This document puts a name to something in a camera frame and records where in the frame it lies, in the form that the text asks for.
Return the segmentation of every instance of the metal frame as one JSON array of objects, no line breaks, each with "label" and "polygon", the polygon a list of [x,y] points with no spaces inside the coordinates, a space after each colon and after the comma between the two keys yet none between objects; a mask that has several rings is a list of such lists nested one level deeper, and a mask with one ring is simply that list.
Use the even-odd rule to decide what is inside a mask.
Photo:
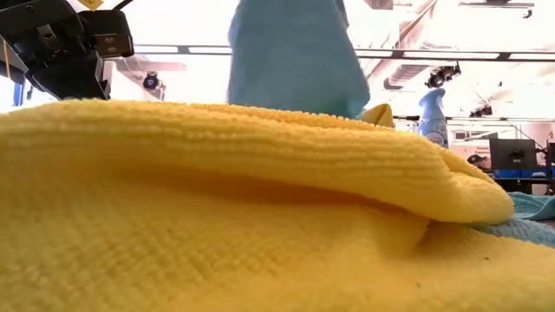
[{"label": "metal frame", "polygon": [[[460,62],[555,62],[555,51],[455,51],[413,49],[355,49],[359,59]],[[136,44],[139,55],[231,55],[224,45]]]}]

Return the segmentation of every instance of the fluorescent light fixture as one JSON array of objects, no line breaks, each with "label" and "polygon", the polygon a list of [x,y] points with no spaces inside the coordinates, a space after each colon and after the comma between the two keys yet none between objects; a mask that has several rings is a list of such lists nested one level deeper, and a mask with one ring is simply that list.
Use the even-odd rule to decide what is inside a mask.
[{"label": "fluorescent light fixture", "polygon": [[172,46],[141,46],[134,47],[137,53],[178,53],[180,50]]},{"label": "fluorescent light fixture", "polygon": [[537,54],[537,53],[514,53],[509,56],[510,59],[519,59],[519,60],[546,60],[546,61],[555,61],[555,53],[550,54]]},{"label": "fluorescent light fixture", "polygon": [[365,51],[365,50],[355,50],[356,56],[367,56],[367,57],[391,57],[393,51]]},{"label": "fluorescent light fixture", "polygon": [[434,58],[434,59],[496,59],[499,53],[472,53],[472,52],[443,52],[443,51],[407,51],[404,57],[410,58]]},{"label": "fluorescent light fixture", "polygon": [[191,54],[221,54],[230,55],[232,49],[228,47],[189,47]]}]

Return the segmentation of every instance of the ceiling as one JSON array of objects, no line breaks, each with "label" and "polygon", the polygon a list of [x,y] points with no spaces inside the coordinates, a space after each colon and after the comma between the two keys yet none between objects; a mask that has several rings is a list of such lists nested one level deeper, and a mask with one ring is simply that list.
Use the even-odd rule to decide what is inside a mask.
[{"label": "ceiling", "polygon": [[[69,1],[77,9],[84,9],[77,0]],[[392,10],[373,10],[369,5],[387,4],[388,0],[344,0],[349,37],[356,48],[555,49],[555,39],[545,35],[555,26],[552,0],[512,0],[506,5],[499,5],[504,0],[488,0],[497,4],[489,6],[479,5],[482,0],[389,1],[393,2]],[[105,0],[102,8],[112,8],[118,2]],[[181,0],[179,4],[174,0],[135,0],[124,10],[136,43],[227,45],[227,28],[237,4],[238,0]],[[532,16],[525,19],[528,8]],[[225,98],[229,57],[152,55],[148,58],[187,65],[182,76],[175,72],[166,74],[168,93],[173,94],[174,100]],[[387,102],[395,114],[418,114],[418,100],[427,92],[423,82],[431,68],[442,64],[446,63],[361,60],[372,94],[369,105]],[[470,111],[488,104],[492,105],[494,114],[505,117],[555,117],[555,105],[551,105],[555,103],[552,91],[555,90],[555,63],[462,62],[460,66],[463,74],[446,85],[444,106],[449,115],[468,116]],[[212,92],[199,93],[204,97],[198,95],[198,99],[177,90],[172,92],[172,88],[183,89],[185,76],[189,90],[210,87]],[[207,86],[210,77],[218,78]]]}]

